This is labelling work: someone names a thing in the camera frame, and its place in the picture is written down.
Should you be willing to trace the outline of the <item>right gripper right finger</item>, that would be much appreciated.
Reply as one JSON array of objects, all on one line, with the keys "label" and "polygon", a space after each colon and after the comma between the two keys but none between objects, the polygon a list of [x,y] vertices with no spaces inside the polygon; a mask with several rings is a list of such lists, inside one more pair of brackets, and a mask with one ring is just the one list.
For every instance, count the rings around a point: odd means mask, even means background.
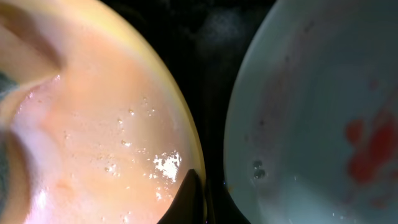
[{"label": "right gripper right finger", "polygon": [[250,224],[239,211],[223,182],[206,181],[207,223]]}]

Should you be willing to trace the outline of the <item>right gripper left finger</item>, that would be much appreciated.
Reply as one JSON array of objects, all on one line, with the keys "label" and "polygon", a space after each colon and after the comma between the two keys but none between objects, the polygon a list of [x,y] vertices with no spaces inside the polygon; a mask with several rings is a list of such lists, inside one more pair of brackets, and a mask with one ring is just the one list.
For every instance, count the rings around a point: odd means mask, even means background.
[{"label": "right gripper left finger", "polygon": [[200,178],[188,170],[169,209],[158,224],[204,224],[205,198]]}]

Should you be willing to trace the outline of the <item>yellow plate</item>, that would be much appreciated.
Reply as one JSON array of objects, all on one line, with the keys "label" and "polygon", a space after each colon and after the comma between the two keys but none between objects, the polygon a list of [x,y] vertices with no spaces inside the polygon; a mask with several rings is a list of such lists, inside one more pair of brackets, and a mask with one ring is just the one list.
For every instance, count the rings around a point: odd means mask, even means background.
[{"label": "yellow plate", "polygon": [[1,2],[2,223],[158,223],[204,168],[175,80],[117,12]]}]

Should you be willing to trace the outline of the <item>mint green plate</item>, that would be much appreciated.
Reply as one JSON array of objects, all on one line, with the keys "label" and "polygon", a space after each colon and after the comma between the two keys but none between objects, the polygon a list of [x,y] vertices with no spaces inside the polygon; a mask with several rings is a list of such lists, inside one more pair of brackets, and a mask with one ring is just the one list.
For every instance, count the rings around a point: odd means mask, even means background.
[{"label": "mint green plate", "polygon": [[397,222],[397,1],[277,1],[234,84],[224,175],[249,223]]}]

